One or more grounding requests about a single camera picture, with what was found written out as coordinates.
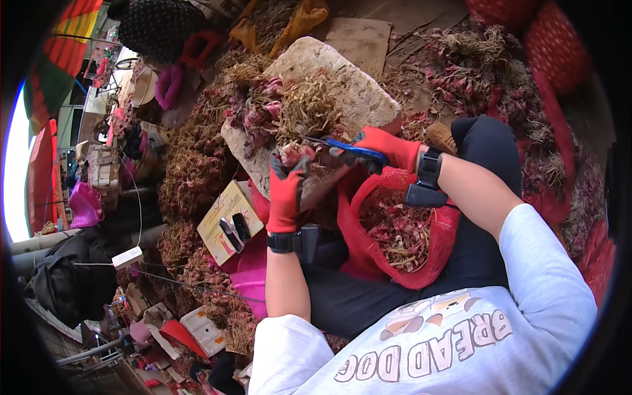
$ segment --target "red glove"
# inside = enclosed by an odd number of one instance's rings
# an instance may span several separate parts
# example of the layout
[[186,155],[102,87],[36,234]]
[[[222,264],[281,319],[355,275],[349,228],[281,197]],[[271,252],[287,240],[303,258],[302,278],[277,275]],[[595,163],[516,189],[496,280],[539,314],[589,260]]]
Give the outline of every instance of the red glove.
[[270,219],[265,228],[272,233],[296,232],[296,218],[300,213],[303,181],[307,177],[312,158],[303,156],[288,172],[281,164],[279,152],[270,157]]
[[[353,138],[351,144],[356,147],[382,152],[389,159],[392,167],[398,167],[413,174],[417,172],[415,160],[421,142],[409,142],[395,137],[384,130],[374,128],[373,126],[365,126],[364,129]],[[355,160],[351,153],[340,151],[340,149],[332,147],[329,153],[332,156],[340,156],[341,159],[345,159],[347,164],[352,166]]]

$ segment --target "cartoon dog print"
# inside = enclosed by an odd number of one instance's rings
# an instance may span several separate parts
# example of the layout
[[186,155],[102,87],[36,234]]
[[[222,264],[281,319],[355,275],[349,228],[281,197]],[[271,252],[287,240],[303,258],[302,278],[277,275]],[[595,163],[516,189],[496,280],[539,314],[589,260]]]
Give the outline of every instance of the cartoon dog print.
[[460,289],[403,305],[395,310],[386,322],[386,328],[380,333],[380,340],[384,341],[398,334],[418,331],[424,323],[422,314],[428,307],[430,318],[425,322],[440,327],[443,318],[469,311],[479,299],[476,296],[472,297],[466,289]]

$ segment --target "black strap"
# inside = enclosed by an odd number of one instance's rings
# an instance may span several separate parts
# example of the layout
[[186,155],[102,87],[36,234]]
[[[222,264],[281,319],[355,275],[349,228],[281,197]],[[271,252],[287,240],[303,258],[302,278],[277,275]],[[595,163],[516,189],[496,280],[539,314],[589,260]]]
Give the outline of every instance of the black strap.
[[419,158],[416,185],[439,189],[439,171],[441,170],[441,151],[437,147],[429,147]]
[[301,253],[301,239],[297,233],[272,233],[267,237],[267,245],[276,253]]

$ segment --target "blue scissors handle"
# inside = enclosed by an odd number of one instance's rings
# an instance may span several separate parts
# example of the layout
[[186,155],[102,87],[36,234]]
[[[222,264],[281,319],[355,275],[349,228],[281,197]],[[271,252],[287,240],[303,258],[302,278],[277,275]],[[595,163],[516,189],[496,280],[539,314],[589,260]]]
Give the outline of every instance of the blue scissors handle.
[[347,152],[352,153],[354,156],[366,158],[372,161],[379,161],[382,166],[386,166],[389,162],[389,159],[382,152],[370,150],[367,148],[356,147],[355,145],[345,144],[339,142],[338,140],[334,140],[333,138],[327,139],[327,144],[331,147],[340,148],[341,150],[345,150]]

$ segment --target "brown shoe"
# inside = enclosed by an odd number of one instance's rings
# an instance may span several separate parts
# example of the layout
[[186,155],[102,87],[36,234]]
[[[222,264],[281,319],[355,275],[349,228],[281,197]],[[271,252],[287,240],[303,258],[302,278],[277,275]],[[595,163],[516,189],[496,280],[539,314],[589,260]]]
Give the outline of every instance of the brown shoe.
[[442,150],[446,154],[456,156],[456,144],[452,138],[450,129],[439,122],[428,126],[428,138],[432,145]]

